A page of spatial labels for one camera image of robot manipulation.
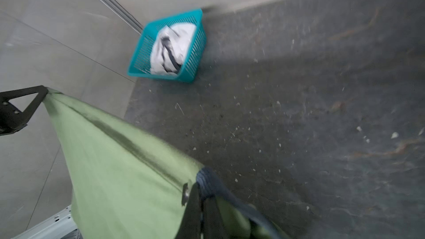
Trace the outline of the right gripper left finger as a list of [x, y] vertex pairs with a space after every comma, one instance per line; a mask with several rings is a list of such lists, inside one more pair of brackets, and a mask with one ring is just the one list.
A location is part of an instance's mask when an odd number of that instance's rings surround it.
[[189, 200], [175, 239], [200, 239], [202, 219], [200, 188], [199, 184], [195, 183], [191, 188]]

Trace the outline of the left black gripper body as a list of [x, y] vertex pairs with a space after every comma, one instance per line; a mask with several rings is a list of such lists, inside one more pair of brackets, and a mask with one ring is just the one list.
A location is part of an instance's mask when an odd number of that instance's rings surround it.
[[[24, 111], [19, 110], [10, 100], [36, 94]], [[1, 136], [15, 134], [28, 125], [45, 96], [45, 86], [34, 86], [24, 89], [1, 92]]]

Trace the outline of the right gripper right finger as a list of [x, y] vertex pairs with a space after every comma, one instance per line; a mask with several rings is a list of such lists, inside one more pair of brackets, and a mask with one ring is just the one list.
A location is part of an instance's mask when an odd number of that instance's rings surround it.
[[202, 235], [204, 239], [229, 239], [215, 197], [203, 202]]

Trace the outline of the green tank top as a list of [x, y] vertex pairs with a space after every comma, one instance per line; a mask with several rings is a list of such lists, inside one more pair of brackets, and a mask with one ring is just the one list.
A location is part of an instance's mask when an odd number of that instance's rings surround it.
[[43, 102], [62, 145], [71, 215], [83, 238], [174, 239], [195, 183], [202, 206], [216, 198], [230, 239], [287, 238], [212, 169], [168, 143], [53, 89]]

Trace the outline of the teal plastic basket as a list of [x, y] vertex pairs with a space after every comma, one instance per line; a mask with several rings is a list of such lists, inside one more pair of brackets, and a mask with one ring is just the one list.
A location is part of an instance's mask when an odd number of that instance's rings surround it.
[[[148, 23], [138, 41], [127, 74], [133, 77], [192, 82], [207, 43], [207, 36], [201, 22], [202, 16], [203, 11], [196, 9]], [[177, 75], [152, 75], [150, 73], [150, 55], [157, 34], [163, 27], [176, 23], [192, 23], [197, 26], [185, 63]]]

